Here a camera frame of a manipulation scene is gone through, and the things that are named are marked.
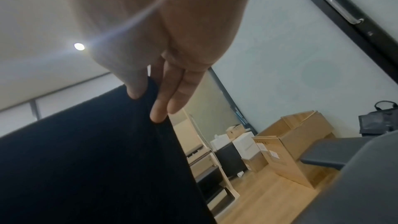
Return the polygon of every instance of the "skin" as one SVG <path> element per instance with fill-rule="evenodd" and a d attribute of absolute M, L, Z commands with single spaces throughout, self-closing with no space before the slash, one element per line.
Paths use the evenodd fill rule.
<path fill-rule="evenodd" d="M 248 0 L 70 0 L 94 60 L 127 86 L 159 85 L 150 117 L 162 122 L 183 108 L 231 45 Z"/>

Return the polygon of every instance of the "sticker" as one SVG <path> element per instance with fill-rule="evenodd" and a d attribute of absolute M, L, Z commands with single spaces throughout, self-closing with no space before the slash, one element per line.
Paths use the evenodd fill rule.
<path fill-rule="evenodd" d="M 271 156 L 273 156 L 274 158 L 279 159 L 278 153 L 273 152 L 273 151 L 269 151 L 269 153 L 271 154 Z"/>
<path fill-rule="evenodd" d="M 264 144 L 257 144 L 257 146 L 260 149 L 260 151 L 268 151 L 267 148 L 265 148 Z"/>

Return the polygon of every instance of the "metal handle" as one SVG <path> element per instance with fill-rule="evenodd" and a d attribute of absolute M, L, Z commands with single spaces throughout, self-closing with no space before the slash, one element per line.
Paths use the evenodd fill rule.
<path fill-rule="evenodd" d="M 361 13 L 348 0 L 326 0 L 350 24 L 359 24 L 364 21 Z"/>

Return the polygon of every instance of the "ceiling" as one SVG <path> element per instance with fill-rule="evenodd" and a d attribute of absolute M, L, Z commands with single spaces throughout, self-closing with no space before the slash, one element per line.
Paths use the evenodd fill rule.
<path fill-rule="evenodd" d="M 0 110 L 107 72 L 85 51 L 66 0 L 0 0 Z"/>

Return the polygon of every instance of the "recessed light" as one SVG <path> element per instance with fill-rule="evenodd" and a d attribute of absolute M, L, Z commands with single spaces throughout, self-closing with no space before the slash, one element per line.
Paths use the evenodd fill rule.
<path fill-rule="evenodd" d="M 83 51 L 84 49 L 86 49 L 86 48 L 84 47 L 84 45 L 81 44 L 81 43 L 76 43 L 76 44 L 75 44 L 75 48 L 76 48 L 77 50 L 79 50 L 79 51 Z"/>

